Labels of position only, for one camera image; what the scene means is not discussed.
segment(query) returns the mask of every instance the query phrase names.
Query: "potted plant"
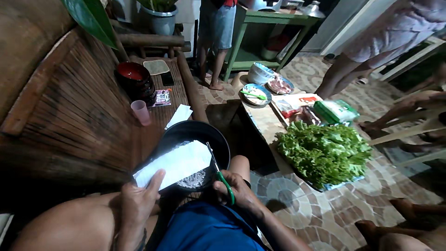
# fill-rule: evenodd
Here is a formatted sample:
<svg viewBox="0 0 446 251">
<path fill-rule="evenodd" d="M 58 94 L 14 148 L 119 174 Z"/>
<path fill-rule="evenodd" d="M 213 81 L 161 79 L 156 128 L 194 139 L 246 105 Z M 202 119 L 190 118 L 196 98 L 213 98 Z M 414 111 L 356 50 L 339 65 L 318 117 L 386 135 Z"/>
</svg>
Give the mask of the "potted plant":
<svg viewBox="0 0 446 251">
<path fill-rule="evenodd" d="M 178 0 L 137 0 L 141 3 L 141 11 L 146 13 L 149 26 L 155 34 L 172 35 L 175 28 L 175 15 Z"/>
</svg>

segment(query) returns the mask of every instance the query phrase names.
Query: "plate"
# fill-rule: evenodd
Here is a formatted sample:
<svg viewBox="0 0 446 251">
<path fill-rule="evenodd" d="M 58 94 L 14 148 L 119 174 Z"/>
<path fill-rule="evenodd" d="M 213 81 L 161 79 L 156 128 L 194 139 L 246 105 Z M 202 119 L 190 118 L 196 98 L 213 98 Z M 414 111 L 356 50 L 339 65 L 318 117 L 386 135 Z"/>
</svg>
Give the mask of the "plate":
<svg viewBox="0 0 446 251">
<path fill-rule="evenodd" d="M 279 88 L 277 88 L 275 85 L 271 85 L 271 81 L 274 81 L 276 78 L 279 78 L 280 80 L 283 80 L 285 83 L 287 83 L 290 87 L 290 90 L 287 92 L 284 92 L 282 90 L 280 90 Z M 294 84 L 291 83 L 288 79 L 284 78 L 283 76 L 275 76 L 274 79 L 272 80 L 268 80 L 268 82 L 266 83 L 268 85 L 268 88 L 275 94 L 280 94 L 280 95 L 284 95 L 284 94 L 290 94 L 294 92 Z"/>
<path fill-rule="evenodd" d="M 243 91 L 245 92 L 249 92 L 252 94 L 256 94 L 256 95 L 263 95 L 266 97 L 266 100 L 260 100 L 257 97 L 248 95 L 248 94 L 244 94 L 243 96 L 246 98 L 246 100 L 248 101 L 248 103 L 253 104 L 253 105 L 267 105 L 271 102 L 272 96 L 271 93 L 263 86 L 258 85 L 258 84 L 247 84 L 245 86 L 243 86 Z"/>
</svg>

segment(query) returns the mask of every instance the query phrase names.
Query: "white wall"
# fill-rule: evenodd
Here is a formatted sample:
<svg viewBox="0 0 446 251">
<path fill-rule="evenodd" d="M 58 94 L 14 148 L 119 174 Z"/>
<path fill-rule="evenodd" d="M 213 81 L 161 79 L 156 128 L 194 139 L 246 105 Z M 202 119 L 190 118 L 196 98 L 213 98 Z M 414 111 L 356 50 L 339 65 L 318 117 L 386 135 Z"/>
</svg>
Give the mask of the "white wall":
<svg viewBox="0 0 446 251">
<path fill-rule="evenodd" d="M 176 3 L 178 14 L 175 16 L 175 23 L 182 23 L 184 30 L 182 32 L 185 41 L 190 41 L 191 50 L 194 49 L 194 22 L 200 19 L 200 0 L 179 0 Z M 193 53 L 185 52 L 184 55 L 192 57 Z"/>
<path fill-rule="evenodd" d="M 396 0 L 369 0 L 345 28 L 322 51 L 322 55 L 333 53 L 338 55 L 356 36 L 365 30 Z"/>
<path fill-rule="evenodd" d="M 368 0 L 340 0 L 302 51 L 321 52 Z"/>
</svg>

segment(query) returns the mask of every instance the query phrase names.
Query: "black pot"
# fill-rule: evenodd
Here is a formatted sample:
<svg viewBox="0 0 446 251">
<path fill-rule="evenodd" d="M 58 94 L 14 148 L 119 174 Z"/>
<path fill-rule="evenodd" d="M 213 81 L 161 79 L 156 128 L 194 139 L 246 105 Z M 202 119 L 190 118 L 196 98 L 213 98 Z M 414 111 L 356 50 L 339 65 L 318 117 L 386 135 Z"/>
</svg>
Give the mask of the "black pot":
<svg viewBox="0 0 446 251">
<path fill-rule="evenodd" d="M 218 167 L 220 169 L 228 169 L 229 161 L 231 160 L 231 154 L 229 152 L 229 145 L 219 130 L 215 127 L 209 125 L 208 123 L 196 120 L 186 120 L 179 122 L 166 130 L 158 145 L 153 150 L 152 154 L 148 157 L 147 161 L 140 166 L 140 168 L 145 167 L 154 159 L 171 151 L 177 145 L 185 141 L 198 140 L 203 144 L 209 142 L 213 150 L 215 160 L 217 161 Z M 215 167 L 210 166 L 205 169 L 208 173 L 215 173 Z M 205 188 L 212 185 L 212 182 L 203 184 L 199 188 L 185 188 L 179 185 L 173 184 L 166 188 L 166 190 L 180 189 L 184 192 L 200 192 Z"/>
</svg>

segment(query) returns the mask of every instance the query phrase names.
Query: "raw meat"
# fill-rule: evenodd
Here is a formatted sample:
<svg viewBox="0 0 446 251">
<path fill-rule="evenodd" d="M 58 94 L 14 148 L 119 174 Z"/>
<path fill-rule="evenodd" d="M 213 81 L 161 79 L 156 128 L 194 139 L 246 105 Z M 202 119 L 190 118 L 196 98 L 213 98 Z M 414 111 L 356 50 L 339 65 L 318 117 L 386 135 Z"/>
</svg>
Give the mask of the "raw meat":
<svg viewBox="0 0 446 251">
<path fill-rule="evenodd" d="M 283 81 L 283 79 L 279 76 L 274 76 L 274 79 L 269 81 L 269 86 L 272 90 L 276 91 L 277 94 L 286 94 L 292 92 L 290 85 Z"/>
</svg>

